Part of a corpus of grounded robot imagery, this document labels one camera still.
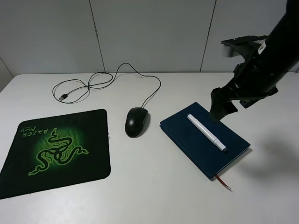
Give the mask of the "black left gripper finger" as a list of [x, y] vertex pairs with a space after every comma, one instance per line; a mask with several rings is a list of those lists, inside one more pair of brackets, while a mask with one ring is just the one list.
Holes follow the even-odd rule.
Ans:
[[232, 113], [238, 112], [238, 109], [234, 106], [231, 101], [221, 101], [220, 102], [220, 118], [219, 120], [223, 119], [227, 115]]
[[210, 115], [214, 121], [220, 121], [230, 114], [230, 101], [222, 95], [221, 88], [215, 88], [211, 92]]

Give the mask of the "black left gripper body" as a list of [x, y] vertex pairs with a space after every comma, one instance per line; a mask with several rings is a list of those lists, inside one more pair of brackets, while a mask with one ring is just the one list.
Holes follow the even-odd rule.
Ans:
[[239, 100], [244, 108], [278, 92], [276, 84], [287, 73], [287, 61], [280, 57], [247, 56], [234, 69], [234, 77], [224, 86], [228, 101]]

